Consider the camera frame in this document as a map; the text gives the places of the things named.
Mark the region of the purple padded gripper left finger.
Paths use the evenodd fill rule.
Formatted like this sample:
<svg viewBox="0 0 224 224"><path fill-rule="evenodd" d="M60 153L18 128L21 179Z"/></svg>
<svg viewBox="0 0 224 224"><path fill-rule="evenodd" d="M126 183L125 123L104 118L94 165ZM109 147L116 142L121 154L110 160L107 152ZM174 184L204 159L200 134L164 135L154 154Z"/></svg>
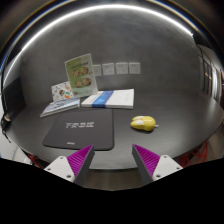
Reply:
<svg viewBox="0 0 224 224"><path fill-rule="evenodd" d="M59 156L45 168L45 171L72 183L83 183L94 155L94 146L89 145L68 157Z"/></svg>

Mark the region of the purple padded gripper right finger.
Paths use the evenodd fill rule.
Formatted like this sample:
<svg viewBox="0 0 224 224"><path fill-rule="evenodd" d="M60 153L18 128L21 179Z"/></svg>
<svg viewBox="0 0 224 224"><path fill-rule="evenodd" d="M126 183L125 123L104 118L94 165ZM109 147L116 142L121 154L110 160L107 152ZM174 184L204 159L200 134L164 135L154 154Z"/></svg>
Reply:
<svg viewBox="0 0 224 224"><path fill-rule="evenodd" d="M182 169L182 167L168 155L159 156L136 144L132 146L132 155L145 185Z"/></svg>

